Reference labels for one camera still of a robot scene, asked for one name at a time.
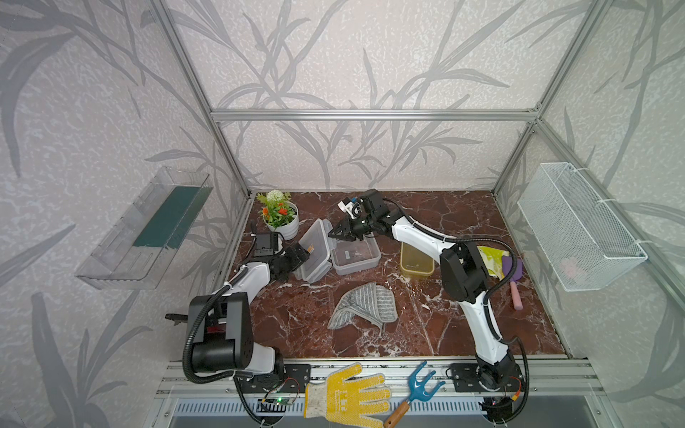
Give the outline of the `clear lunch box lid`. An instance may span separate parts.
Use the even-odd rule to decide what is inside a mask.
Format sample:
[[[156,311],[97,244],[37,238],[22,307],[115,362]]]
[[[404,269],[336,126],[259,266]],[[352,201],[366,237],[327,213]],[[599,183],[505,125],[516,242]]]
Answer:
[[[335,242],[328,236],[332,230],[328,219],[317,219],[300,239],[299,244],[310,257],[294,272],[297,280],[314,284],[330,271],[330,261]]]

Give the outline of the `clear plastic lunch box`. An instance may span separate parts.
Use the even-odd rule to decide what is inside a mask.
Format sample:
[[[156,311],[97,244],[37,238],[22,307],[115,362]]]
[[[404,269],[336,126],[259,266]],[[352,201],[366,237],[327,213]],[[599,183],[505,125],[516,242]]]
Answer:
[[[374,269],[381,260],[376,238],[367,236],[363,241],[337,241],[332,251],[333,267],[337,275],[347,276]]]

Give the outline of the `grey striped cleaning cloth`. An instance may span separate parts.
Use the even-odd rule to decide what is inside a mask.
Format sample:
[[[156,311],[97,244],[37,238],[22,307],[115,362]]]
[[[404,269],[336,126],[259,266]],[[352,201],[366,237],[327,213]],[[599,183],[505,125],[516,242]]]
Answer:
[[[351,324],[355,317],[361,317],[379,329],[396,322],[399,315],[394,293],[376,282],[350,290],[335,306],[328,329],[341,329]]]

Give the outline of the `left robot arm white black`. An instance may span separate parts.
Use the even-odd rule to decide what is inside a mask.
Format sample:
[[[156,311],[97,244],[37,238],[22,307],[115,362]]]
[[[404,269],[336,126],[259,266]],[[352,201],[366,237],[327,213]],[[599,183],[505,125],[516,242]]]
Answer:
[[[244,263],[217,292],[192,299],[182,351],[188,381],[206,384],[238,376],[267,387],[285,381],[282,353],[254,340],[250,304],[267,285],[287,280],[308,258],[301,244],[290,245],[267,259]]]

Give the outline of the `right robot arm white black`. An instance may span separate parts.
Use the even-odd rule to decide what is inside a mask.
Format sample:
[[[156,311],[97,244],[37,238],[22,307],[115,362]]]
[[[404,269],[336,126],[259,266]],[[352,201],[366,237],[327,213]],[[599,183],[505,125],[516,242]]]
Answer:
[[[502,388],[517,374],[518,365],[509,343],[501,336],[490,299],[508,283],[508,278],[488,287],[489,272],[477,245],[489,242],[499,244],[507,251],[513,248],[490,236],[458,238],[444,235],[417,222],[402,209],[389,210],[385,200],[378,206],[371,201],[367,201],[367,207],[363,203],[361,199],[348,198],[338,203],[344,218],[328,235],[348,242],[360,241],[368,235],[385,235],[438,262],[442,288],[460,305],[474,337],[480,385],[493,392]]]

